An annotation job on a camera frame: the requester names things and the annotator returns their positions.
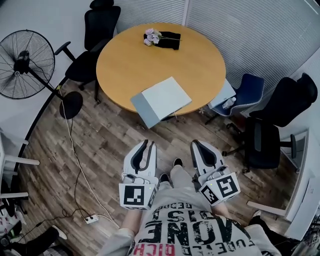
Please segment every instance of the black shoe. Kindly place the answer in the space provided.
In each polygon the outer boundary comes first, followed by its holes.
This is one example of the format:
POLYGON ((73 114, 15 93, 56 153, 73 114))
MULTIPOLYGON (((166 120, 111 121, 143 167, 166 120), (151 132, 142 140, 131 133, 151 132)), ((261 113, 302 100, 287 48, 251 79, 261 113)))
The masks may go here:
POLYGON ((176 158, 173 162, 173 167, 175 166, 181 166, 184 167, 184 164, 182 163, 182 160, 180 158, 176 158))
POLYGON ((160 176, 160 183, 161 182, 168 182, 169 181, 169 176, 166 173, 162 173, 160 176))

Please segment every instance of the shoe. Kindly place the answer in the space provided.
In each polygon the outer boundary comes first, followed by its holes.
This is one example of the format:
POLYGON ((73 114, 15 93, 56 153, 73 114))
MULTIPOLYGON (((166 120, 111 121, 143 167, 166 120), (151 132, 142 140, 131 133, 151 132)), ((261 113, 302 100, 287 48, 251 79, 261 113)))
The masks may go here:
POLYGON ((254 217, 256 217, 256 216, 261 216, 261 211, 260 211, 260 210, 257 210, 257 211, 253 214, 252 218, 254 218, 254 217))
POLYGON ((168 174, 162 173, 159 180, 160 180, 160 183, 161 183, 161 182, 168 182, 168 181, 169 181, 169 176, 168 176, 168 174))
POLYGON ((59 237, 61 237, 62 239, 64 240, 67 240, 67 235, 60 229, 58 228, 57 226, 53 225, 52 226, 54 229, 56 229, 58 232, 59 232, 59 237))
POLYGON ((182 160, 180 158, 176 158, 173 162, 173 167, 175 167, 175 166, 181 166, 183 168, 184 163, 182 162, 182 160))

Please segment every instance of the black office chair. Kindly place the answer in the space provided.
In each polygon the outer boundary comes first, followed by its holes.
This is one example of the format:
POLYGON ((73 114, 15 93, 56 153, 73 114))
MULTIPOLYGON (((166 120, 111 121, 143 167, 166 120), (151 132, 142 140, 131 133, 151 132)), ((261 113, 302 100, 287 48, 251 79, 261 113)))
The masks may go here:
POLYGON ((291 157, 295 158, 295 136, 291 134, 291 141, 280 141, 276 126, 287 126, 296 116, 308 109, 317 96, 317 86, 306 73, 303 73, 297 82, 289 77, 282 78, 264 109, 249 114, 250 117, 245 122, 245 132, 232 126, 244 144, 233 151, 223 151, 222 155, 229 156, 245 150, 247 168, 243 173, 250 172, 250 168, 277 168, 280 163, 280 147, 291 148, 291 157))
POLYGON ((84 85, 95 80, 94 99, 99 104, 98 90, 99 83, 96 75, 96 65, 98 57, 104 46, 113 38, 114 30, 121 12, 119 6, 113 6, 113 0, 94 0, 89 10, 84 15, 85 21, 85 37, 83 52, 78 58, 75 58, 69 51, 66 42, 58 50, 55 55, 61 51, 73 61, 65 72, 65 76, 71 80, 82 82, 79 86, 80 90, 84 90, 84 85))

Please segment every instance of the floor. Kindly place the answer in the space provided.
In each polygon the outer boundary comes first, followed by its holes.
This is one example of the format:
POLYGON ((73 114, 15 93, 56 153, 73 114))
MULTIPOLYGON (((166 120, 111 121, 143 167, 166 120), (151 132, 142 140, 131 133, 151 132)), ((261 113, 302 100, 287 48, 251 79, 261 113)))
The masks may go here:
MULTIPOLYGON (((63 93, 79 90, 76 83, 67 81, 63 93)), ((121 180, 123 160, 130 149, 138 142, 149 139, 155 141, 158 171, 168 172, 176 157, 183 159, 190 174, 192 166, 190 143, 202 140, 217 147, 220 151, 236 148, 226 124, 229 119, 218 117, 209 125, 205 114, 193 112, 168 121, 163 121, 152 129, 146 129, 139 116, 121 109, 111 102, 103 92, 99 93, 101 104, 96 105, 94 85, 89 84, 81 91, 83 107, 73 119, 72 138, 81 166, 87 175, 97 197, 108 209, 118 224, 126 214, 119 206, 118 184, 121 180)), ((29 201, 24 203, 28 214, 27 226, 31 230, 44 219, 63 216, 62 210, 71 214, 77 205, 74 189, 79 167, 72 152, 66 121, 59 114, 60 100, 54 98, 38 121, 24 151, 24 157, 38 159, 39 166, 19 166, 21 190, 29 192, 29 201)), ((233 218, 247 225, 255 209, 246 205, 248 200, 284 209, 293 191, 297 175, 290 162, 281 157, 278 169, 256 169, 242 174, 243 156, 241 153, 225 158, 230 169, 237 174, 241 193, 226 204, 233 218)), ((106 214, 90 193, 82 175, 79 176, 76 199, 80 207, 89 214, 106 214)), ((284 233, 288 222, 273 214, 263 213, 262 218, 270 227, 284 233)), ((27 241, 35 238, 51 225, 59 226, 68 236, 66 245, 75 255, 96 255, 116 227, 107 219, 86 224, 79 211, 70 218, 44 222, 26 236, 27 241)))

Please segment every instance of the plastic bottle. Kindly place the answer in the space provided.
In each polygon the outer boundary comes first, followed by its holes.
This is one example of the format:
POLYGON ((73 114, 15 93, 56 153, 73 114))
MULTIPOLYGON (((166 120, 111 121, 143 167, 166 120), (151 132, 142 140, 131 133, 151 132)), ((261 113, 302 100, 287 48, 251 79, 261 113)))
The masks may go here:
POLYGON ((232 98, 229 98, 223 105, 222 105, 222 108, 224 110, 227 110, 228 108, 230 108, 233 104, 235 104, 236 102, 236 97, 232 97, 232 98))

